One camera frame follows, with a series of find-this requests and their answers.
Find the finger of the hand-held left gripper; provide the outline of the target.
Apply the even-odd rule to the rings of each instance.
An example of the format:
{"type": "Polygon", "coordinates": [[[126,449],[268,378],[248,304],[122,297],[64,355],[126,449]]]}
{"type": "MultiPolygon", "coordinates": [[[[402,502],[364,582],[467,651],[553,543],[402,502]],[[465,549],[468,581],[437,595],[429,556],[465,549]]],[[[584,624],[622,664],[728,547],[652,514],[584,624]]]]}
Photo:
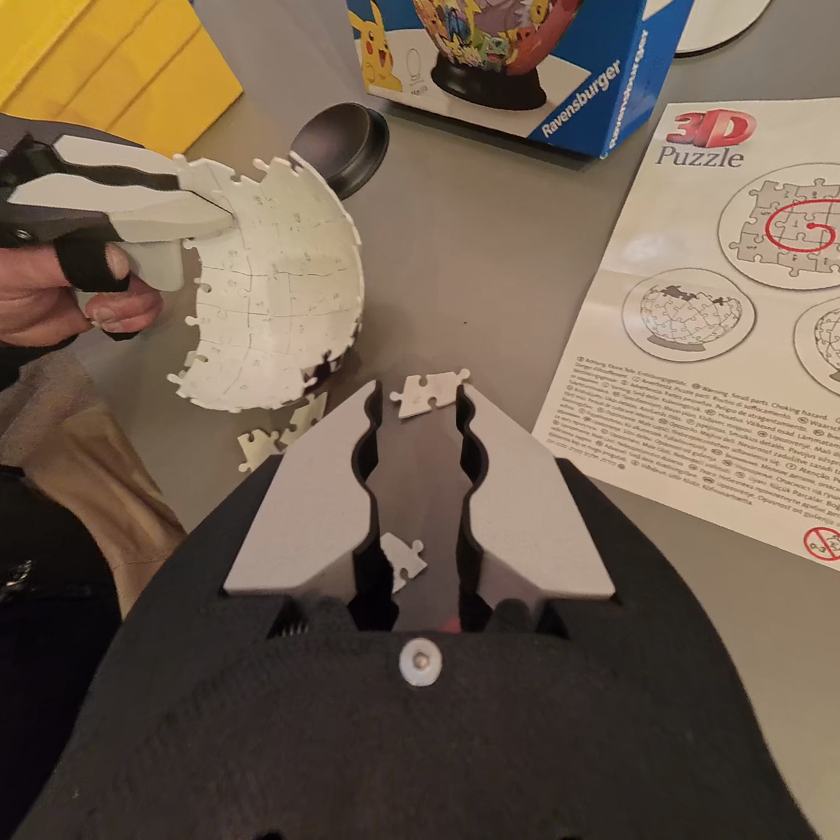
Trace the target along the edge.
{"type": "Polygon", "coordinates": [[[51,185],[72,193],[142,187],[155,192],[182,189],[173,159],[141,146],[64,134],[54,143],[61,163],[51,185]]]}
{"type": "Polygon", "coordinates": [[[16,209],[100,212],[119,239],[130,243],[213,237],[234,223],[228,210],[191,191],[105,185],[71,174],[43,175],[18,186],[8,204],[16,209]]]}

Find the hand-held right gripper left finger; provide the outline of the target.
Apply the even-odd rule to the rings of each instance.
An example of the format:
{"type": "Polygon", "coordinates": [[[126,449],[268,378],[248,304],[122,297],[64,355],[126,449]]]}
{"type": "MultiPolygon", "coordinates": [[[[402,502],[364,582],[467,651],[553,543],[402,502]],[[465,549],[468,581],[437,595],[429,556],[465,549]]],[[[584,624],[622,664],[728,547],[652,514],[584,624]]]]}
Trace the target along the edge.
{"type": "Polygon", "coordinates": [[[282,456],[224,583],[228,595],[332,597],[356,625],[394,625],[394,572],[368,479],[383,391],[370,381],[282,456]]]}

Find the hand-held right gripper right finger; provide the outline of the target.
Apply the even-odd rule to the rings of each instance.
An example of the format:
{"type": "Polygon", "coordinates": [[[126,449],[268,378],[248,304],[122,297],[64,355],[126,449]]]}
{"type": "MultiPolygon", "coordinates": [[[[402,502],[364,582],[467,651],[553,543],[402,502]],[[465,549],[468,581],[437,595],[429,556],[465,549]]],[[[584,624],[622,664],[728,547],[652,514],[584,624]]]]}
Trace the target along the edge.
{"type": "Polygon", "coordinates": [[[456,544],[458,619],[487,625],[504,601],[607,601],[615,585],[558,461],[473,385],[456,394],[469,479],[456,544]]]}

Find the partly built white puzzle ball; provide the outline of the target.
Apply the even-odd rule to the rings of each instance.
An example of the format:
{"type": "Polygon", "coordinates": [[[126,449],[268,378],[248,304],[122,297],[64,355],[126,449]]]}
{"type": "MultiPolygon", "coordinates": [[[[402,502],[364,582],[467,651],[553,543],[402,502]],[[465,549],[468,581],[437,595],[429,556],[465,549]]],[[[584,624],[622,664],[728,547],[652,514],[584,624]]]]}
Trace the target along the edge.
{"type": "Polygon", "coordinates": [[[231,212],[213,237],[191,238],[198,344],[169,374],[176,394],[241,413],[296,403],[330,375],[361,330],[361,238],[336,193],[298,154],[255,161],[252,180],[220,163],[174,157],[179,182],[231,212]]]}

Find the single curved puzzle piece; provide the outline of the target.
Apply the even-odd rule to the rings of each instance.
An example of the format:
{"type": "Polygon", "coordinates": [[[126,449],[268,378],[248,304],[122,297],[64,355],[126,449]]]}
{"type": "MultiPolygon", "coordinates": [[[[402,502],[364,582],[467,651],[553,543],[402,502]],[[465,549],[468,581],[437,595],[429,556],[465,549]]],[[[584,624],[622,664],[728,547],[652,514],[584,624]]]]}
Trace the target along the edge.
{"type": "Polygon", "coordinates": [[[278,445],[286,449],[296,443],[309,429],[318,424],[327,408],[329,394],[308,394],[306,402],[300,405],[290,416],[286,428],[278,438],[278,445]]]}
{"type": "Polygon", "coordinates": [[[424,543],[421,540],[414,540],[409,544],[387,532],[381,535],[380,545],[392,567],[393,595],[426,570],[427,563],[422,556],[424,543]]]}
{"type": "Polygon", "coordinates": [[[237,443],[243,456],[243,461],[238,465],[241,474],[252,474],[269,457],[282,454],[280,433],[277,430],[267,432],[256,428],[237,436],[237,443]]]}

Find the two joined white puzzle pieces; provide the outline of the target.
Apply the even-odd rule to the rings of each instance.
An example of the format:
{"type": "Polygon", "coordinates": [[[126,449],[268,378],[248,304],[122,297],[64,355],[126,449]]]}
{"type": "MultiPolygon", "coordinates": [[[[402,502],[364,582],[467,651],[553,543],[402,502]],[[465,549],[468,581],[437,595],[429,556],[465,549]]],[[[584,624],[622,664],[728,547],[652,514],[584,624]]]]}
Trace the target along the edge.
{"type": "Polygon", "coordinates": [[[470,371],[407,376],[400,392],[391,392],[389,399],[399,404],[398,417],[407,419],[428,413],[434,407],[455,402],[458,388],[468,380],[470,371]]]}

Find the black round ball stand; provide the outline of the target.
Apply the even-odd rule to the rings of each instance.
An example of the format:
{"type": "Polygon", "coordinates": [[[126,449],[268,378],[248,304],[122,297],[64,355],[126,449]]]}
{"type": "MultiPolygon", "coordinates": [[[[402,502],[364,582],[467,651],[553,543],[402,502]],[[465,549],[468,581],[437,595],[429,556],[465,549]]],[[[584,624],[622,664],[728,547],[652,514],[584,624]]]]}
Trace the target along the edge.
{"type": "Polygon", "coordinates": [[[310,119],[290,145],[343,201],[378,172],[390,142],[385,118],[357,102],[343,102],[310,119]]]}

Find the blue cartoon puzzle box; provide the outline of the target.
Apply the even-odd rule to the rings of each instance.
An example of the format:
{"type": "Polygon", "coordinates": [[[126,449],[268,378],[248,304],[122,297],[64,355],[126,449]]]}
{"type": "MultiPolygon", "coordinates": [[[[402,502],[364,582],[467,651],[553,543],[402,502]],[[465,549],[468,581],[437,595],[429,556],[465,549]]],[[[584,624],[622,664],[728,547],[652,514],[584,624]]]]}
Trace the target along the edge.
{"type": "Polygon", "coordinates": [[[602,159],[650,117],[691,1],[348,1],[365,89],[602,159]]]}

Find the person's left hand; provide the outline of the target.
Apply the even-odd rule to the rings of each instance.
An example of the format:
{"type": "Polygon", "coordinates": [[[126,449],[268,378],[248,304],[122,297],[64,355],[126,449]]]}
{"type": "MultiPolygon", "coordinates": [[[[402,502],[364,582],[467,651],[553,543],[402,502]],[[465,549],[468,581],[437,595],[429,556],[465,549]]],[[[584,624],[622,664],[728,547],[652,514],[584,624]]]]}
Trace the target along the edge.
{"type": "Polygon", "coordinates": [[[81,309],[52,246],[1,250],[2,344],[44,348],[91,329],[137,333],[161,315],[159,291],[130,274],[128,255],[114,244],[101,248],[115,278],[129,279],[120,293],[100,293],[81,309]]]}

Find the yellow plastic bin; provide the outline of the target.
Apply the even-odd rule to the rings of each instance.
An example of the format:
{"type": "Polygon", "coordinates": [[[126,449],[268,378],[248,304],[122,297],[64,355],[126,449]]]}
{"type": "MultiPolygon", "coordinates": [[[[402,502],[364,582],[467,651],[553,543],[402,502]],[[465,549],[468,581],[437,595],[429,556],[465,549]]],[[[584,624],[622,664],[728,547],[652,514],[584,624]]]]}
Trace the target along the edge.
{"type": "Polygon", "coordinates": [[[243,94],[187,1],[2,1],[1,111],[171,158],[243,94]]]}

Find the folded paper instruction leaflet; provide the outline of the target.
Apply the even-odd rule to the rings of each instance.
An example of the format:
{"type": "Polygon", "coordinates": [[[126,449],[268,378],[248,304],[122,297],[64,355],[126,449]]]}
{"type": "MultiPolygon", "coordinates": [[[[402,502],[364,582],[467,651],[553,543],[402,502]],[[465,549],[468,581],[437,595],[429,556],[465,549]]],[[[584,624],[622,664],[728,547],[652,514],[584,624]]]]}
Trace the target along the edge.
{"type": "Polygon", "coordinates": [[[533,435],[838,571],[838,98],[667,106],[533,435]]]}

